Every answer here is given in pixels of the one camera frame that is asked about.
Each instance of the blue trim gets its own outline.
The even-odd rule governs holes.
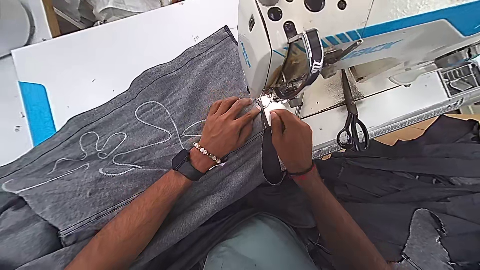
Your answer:
[[[379,25],[371,25],[366,27],[365,30],[361,28],[357,31],[361,37],[366,38],[433,21],[447,20],[463,36],[468,37],[480,32],[479,14],[480,1],[475,1]]]
[[[340,44],[333,36],[325,37],[325,39],[332,43],[333,46]]]
[[[328,47],[329,47],[328,44],[327,44],[323,39],[321,39],[321,41],[322,41],[322,46],[323,46],[324,48],[328,48]]]
[[[283,55],[283,54],[279,53],[279,52],[278,52],[278,51],[276,51],[276,50],[273,50],[273,52],[276,52],[276,53],[278,53],[279,55],[281,55],[281,56],[285,57],[285,55]]]
[[[39,84],[26,82],[18,82],[18,84],[22,93],[33,145],[37,146],[57,131],[48,102],[47,90]]]
[[[357,31],[348,31],[348,32],[347,32],[347,35],[348,35],[353,41],[360,39],[360,36],[359,36],[359,34],[357,33]]]
[[[350,42],[350,39],[348,39],[348,37],[347,37],[345,34],[343,34],[343,33],[336,34],[336,37],[337,37],[338,39],[340,39],[340,41],[343,42],[343,43]]]

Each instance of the fabric strap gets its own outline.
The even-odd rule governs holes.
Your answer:
[[[282,181],[282,168],[272,143],[272,127],[270,126],[264,129],[262,140],[262,170],[269,184],[279,184]]]

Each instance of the black scissors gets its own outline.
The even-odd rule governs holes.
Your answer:
[[[347,106],[347,122],[345,122],[345,127],[340,130],[336,136],[336,143],[342,148],[351,149],[353,151],[365,151],[368,148],[370,138],[368,136],[368,130],[365,124],[359,120],[359,112],[357,110],[357,105],[352,96],[352,90],[350,89],[350,83],[347,79],[347,73],[342,69],[342,88],[343,95],[345,96],[345,104]],[[365,142],[360,143],[359,134],[357,132],[357,124],[360,126],[363,136],[365,137]],[[346,143],[340,141],[342,134],[345,133],[347,137]]]

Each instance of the hand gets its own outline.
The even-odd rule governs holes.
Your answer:
[[[229,97],[215,101],[210,107],[198,144],[219,159],[242,146],[252,133],[253,119],[260,112],[260,108],[255,107],[238,117],[241,110],[251,104],[251,98]],[[213,160],[196,148],[190,150],[190,159],[192,165],[201,172],[215,165]]]
[[[272,143],[289,172],[303,172],[312,165],[312,130],[288,110],[272,110]]]

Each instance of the smartwatch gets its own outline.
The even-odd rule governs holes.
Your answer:
[[[177,171],[191,181],[198,181],[205,173],[198,171],[190,163],[190,152],[187,149],[182,149],[172,159],[172,169]]]

